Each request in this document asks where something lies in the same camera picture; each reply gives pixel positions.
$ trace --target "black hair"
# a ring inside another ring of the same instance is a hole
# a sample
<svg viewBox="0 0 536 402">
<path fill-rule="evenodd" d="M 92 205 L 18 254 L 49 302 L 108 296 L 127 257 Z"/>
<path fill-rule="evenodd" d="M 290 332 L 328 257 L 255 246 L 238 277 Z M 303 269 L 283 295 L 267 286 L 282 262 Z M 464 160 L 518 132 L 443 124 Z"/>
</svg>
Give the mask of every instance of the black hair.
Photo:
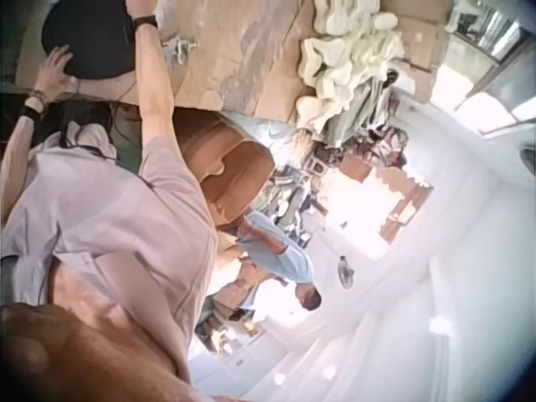
<svg viewBox="0 0 536 402">
<path fill-rule="evenodd" d="M 313 312 L 318 309 L 321 304 L 322 296 L 320 296 L 320 293 L 318 293 L 318 289 L 316 287 L 313 287 L 312 291 L 309 291 L 307 293 L 307 297 L 305 299 L 305 302 L 303 303 L 303 308 L 305 308 L 309 312 Z"/>
</svg>

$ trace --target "person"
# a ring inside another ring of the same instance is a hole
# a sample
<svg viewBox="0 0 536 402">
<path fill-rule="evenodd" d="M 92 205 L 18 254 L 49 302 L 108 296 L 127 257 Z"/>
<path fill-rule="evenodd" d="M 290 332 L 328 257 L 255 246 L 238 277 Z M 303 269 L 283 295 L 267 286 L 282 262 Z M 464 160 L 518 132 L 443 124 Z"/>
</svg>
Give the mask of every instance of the person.
<svg viewBox="0 0 536 402">
<path fill-rule="evenodd" d="M 178 149 L 156 6 L 126 0 L 142 117 L 137 175 L 115 165 L 96 124 L 71 124 L 67 147 L 56 133 L 29 151 L 39 115 L 70 84 L 67 47 L 40 66 L 4 155 L 0 369 L 8 364 L 28 384 L 21 392 L 45 400 L 226 400 L 190 384 L 188 345 L 217 237 Z"/>
<path fill-rule="evenodd" d="M 223 231 L 236 236 L 236 244 L 257 265 L 274 276 L 295 282 L 295 295 L 303 308 L 311 312 L 320 307 L 322 297 L 312 282 L 311 259 L 266 215 L 247 209 Z"/>
</svg>

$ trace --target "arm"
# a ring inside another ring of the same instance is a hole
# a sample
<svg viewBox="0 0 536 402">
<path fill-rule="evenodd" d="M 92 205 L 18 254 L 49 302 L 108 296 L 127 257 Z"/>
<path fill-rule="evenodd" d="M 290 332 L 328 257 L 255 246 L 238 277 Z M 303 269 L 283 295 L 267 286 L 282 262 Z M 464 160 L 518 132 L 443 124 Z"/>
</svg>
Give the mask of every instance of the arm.
<svg viewBox="0 0 536 402">
<path fill-rule="evenodd" d="M 157 0 L 126 0 L 132 19 L 152 15 L 156 6 Z M 157 136 L 169 136 L 176 142 L 171 81 L 158 30 L 149 24 L 136 31 L 136 79 L 143 146 Z"/>
<path fill-rule="evenodd" d="M 240 224 L 240 231 L 257 238 L 268 250 L 277 255 L 283 254 L 286 250 L 286 244 L 277 239 L 273 234 L 257 229 L 247 219 L 243 219 Z"/>
<path fill-rule="evenodd" d="M 73 57 L 68 53 L 69 48 L 55 48 L 47 60 L 40 66 L 35 90 L 41 91 L 48 101 L 54 101 L 69 84 L 69 77 L 64 74 L 64 67 Z M 24 103 L 26 106 L 42 113 L 44 105 L 35 97 L 30 97 Z M 26 116 L 20 116 L 9 138 L 8 146 L 2 160 L 0 172 L 0 221 L 5 225 L 8 217 L 23 192 L 28 169 L 28 152 L 34 134 L 34 121 Z"/>
</svg>

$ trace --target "workbench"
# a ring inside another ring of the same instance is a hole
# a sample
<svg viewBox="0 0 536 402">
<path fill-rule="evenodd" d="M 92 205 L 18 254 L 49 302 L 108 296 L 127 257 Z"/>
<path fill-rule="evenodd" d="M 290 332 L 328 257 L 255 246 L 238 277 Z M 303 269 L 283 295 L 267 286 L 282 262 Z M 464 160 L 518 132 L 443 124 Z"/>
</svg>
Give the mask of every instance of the workbench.
<svg viewBox="0 0 536 402">
<path fill-rule="evenodd" d="M 178 2 L 174 33 L 198 46 L 170 71 L 175 105 L 293 122 L 296 99 L 312 90 L 297 66 L 301 40 L 314 36 L 313 0 Z M 14 81 L 22 90 L 31 89 L 45 57 L 40 35 L 50 7 L 45 0 L 26 3 L 33 6 Z M 82 98 L 137 104 L 133 73 L 83 81 L 78 91 Z"/>
</svg>

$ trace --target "wristband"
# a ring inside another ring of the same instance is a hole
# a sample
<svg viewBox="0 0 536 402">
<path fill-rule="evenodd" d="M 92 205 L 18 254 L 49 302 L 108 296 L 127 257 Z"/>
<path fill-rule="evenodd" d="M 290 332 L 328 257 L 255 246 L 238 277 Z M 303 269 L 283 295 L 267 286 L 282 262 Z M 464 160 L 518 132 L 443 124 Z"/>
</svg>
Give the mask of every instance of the wristband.
<svg viewBox="0 0 536 402">
<path fill-rule="evenodd" d="M 49 98 L 47 98 L 47 95 L 45 95 L 41 90 L 31 90 L 28 98 L 37 99 L 39 102 L 41 102 L 41 105 L 43 105 L 43 109 L 46 109 L 49 103 Z"/>
<path fill-rule="evenodd" d="M 30 106 L 23 106 L 23 108 L 20 110 L 20 116 L 28 117 L 33 121 L 34 124 L 37 124 L 41 121 L 41 113 Z"/>
<path fill-rule="evenodd" d="M 134 33 L 145 23 L 148 23 L 149 25 L 152 25 L 154 28 L 158 29 L 157 18 L 154 15 L 147 15 L 146 17 L 134 18 L 132 20 L 132 28 Z"/>
</svg>

